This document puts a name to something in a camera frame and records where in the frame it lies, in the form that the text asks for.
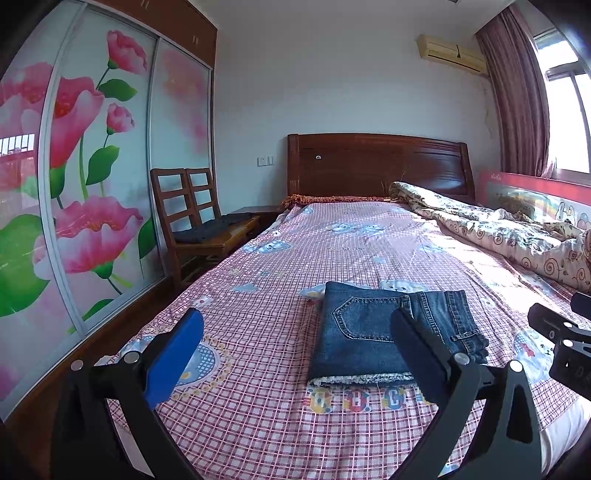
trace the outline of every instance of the window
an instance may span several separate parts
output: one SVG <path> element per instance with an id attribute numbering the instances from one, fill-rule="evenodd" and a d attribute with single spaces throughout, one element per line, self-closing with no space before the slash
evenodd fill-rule
<path id="1" fill-rule="evenodd" d="M 550 157 L 558 171 L 591 171 L 591 78 L 570 44 L 557 31 L 535 39 L 548 78 Z"/>
<path id="2" fill-rule="evenodd" d="M 0 138 L 0 157 L 20 152 L 30 152 L 35 147 L 35 134 Z"/>

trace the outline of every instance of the air conditioner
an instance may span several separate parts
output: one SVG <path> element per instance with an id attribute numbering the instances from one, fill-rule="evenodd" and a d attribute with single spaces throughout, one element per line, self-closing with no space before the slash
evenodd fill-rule
<path id="1" fill-rule="evenodd" d="M 421 35 L 417 39 L 422 59 L 429 59 L 446 65 L 466 70 L 475 75 L 486 75 L 486 60 L 473 50 L 449 43 L 439 38 Z"/>

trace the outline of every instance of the pink flower painting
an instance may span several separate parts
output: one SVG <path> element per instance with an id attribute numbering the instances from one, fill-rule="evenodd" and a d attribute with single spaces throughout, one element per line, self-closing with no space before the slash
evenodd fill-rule
<path id="1" fill-rule="evenodd" d="M 107 33 L 109 68 L 142 75 L 148 71 L 148 61 L 144 49 L 131 37 L 119 30 Z"/>
<path id="2" fill-rule="evenodd" d="M 163 51 L 166 78 L 164 93 L 172 100 L 174 120 L 195 145 L 195 152 L 206 154 L 207 130 L 207 70 L 176 48 Z"/>
<path id="3" fill-rule="evenodd" d="M 90 77 L 61 78 L 51 124 L 50 167 L 61 167 L 95 120 L 105 96 Z"/>
<path id="4" fill-rule="evenodd" d="M 37 141 L 41 111 L 53 67 L 39 62 L 9 71 L 0 83 L 0 139 L 35 135 L 35 150 L 0 157 L 0 190 L 14 190 L 37 175 Z"/>
<path id="5" fill-rule="evenodd" d="M 119 134 L 131 130 L 135 126 L 131 113 L 124 106 L 116 103 L 109 105 L 107 109 L 107 133 Z"/>
<path id="6" fill-rule="evenodd" d="M 113 262 L 138 233 L 143 217 L 137 208 L 124 208 L 114 197 L 91 196 L 54 213 L 57 245 L 66 273 L 82 273 Z M 35 242 L 35 275 L 53 275 L 45 239 Z"/>

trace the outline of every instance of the white wall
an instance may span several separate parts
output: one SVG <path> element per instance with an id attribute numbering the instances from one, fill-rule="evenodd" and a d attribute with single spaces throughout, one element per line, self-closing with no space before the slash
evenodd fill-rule
<path id="1" fill-rule="evenodd" d="M 237 18 L 213 14 L 205 5 L 204 13 L 219 27 L 214 125 L 223 212 L 284 198 L 290 133 L 463 141 L 475 178 L 482 168 L 499 168 L 488 81 L 422 60 L 415 43 L 428 33 L 474 47 L 473 37 L 437 21 L 429 26 L 419 12 L 397 17 L 318 10 Z M 275 155 L 275 165 L 257 167 L 256 158 L 268 155 Z"/>
<path id="2" fill-rule="evenodd" d="M 548 17 L 529 3 L 528 0 L 517 0 L 515 4 L 525 18 L 533 36 L 555 28 L 554 24 L 548 20 Z"/>

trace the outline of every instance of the green leaf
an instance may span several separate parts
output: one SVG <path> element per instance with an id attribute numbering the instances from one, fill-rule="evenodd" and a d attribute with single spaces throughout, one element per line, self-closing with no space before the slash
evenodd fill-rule
<path id="1" fill-rule="evenodd" d="M 113 273 L 113 262 L 103 263 L 102 265 L 93 268 L 92 271 L 96 273 L 100 278 L 106 280 Z"/>
<path id="2" fill-rule="evenodd" d="M 138 91 L 130 87 L 127 82 L 119 79 L 112 79 L 103 83 L 98 88 L 106 98 L 116 98 L 120 102 L 132 99 Z"/>
<path id="3" fill-rule="evenodd" d="M 119 147 L 109 145 L 99 148 L 88 161 L 88 178 L 86 185 L 94 185 L 106 180 L 111 175 L 111 167 L 119 157 Z"/>
<path id="4" fill-rule="evenodd" d="M 35 240 L 43 233 L 37 215 L 19 215 L 0 229 L 0 317 L 30 306 L 49 280 L 33 271 Z"/>
<path id="5" fill-rule="evenodd" d="M 99 300 L 98 302 L 96 302 L 88 312 L 86 312 L 83 316 L 82 316 L 82 320 L 87 321 L 90 317 L 92 317 L 96 312 L 98 312 L 99 310 L 102 310 L 104 307 L 106 307 L 109 303 L 111 303 L 113 301 L 113 299 L 104 299 L 104 300 Z"/>
<path id="6" fill-rule="evenodd" d="M 31 175 L 21 185 L 21 192 L 26 193 L 29 197 L 37 200 L 39 198 L 39 188 L 37 185 L 37 177 Z"/>
<path id="7" fill-rule="evenodd" d="M 154 218 L 150 217 L 139 229 L 138 250 L 141 260 L 156 247 L 156 230 L 154 229 Z"/>
<path id="8" fill-rule="evenodd" d="M 57 198 L 64 191 L 66 181 L 66 164 L 61 167 L 49 169 L 49 191 L 51 198 Z"/>

